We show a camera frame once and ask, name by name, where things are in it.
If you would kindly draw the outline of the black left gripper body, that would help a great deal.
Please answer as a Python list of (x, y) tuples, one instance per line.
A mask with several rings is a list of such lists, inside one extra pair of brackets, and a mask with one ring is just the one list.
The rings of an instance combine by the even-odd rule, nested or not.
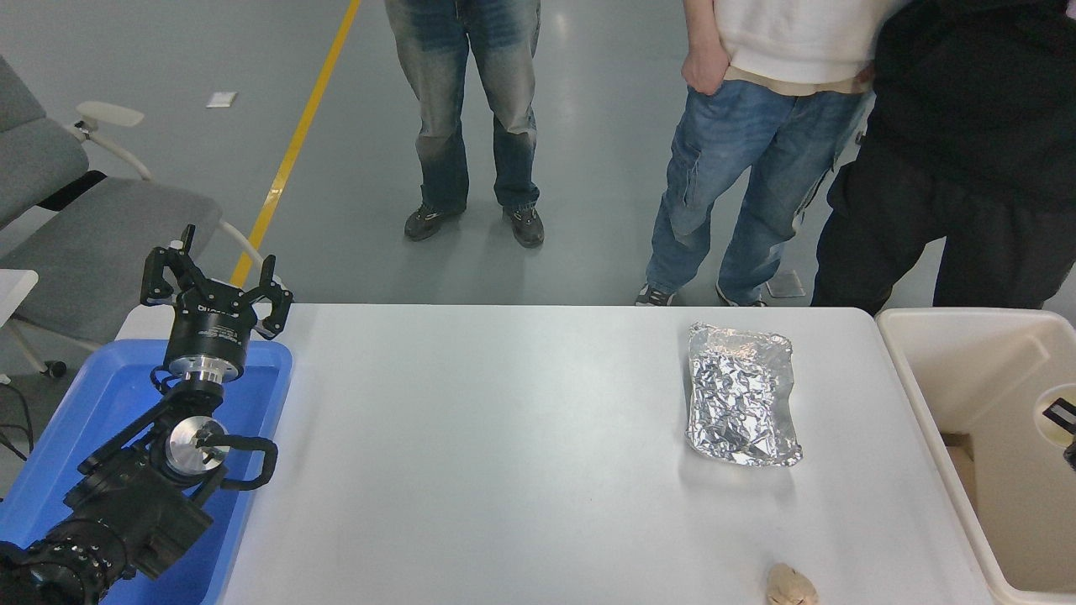
[(256, 314), (245, 293), (220, 281), (190, 286), (176, 296), (166, 363), (199, 355), (245, 364)]

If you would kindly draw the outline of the person's right hand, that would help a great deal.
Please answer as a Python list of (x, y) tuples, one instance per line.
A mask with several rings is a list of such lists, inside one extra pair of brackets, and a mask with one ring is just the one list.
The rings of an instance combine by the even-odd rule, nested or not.
[(714, 96), (730, 70), (730, 54), (718, 39), (689, 42), (681, 76), (692, 92)]

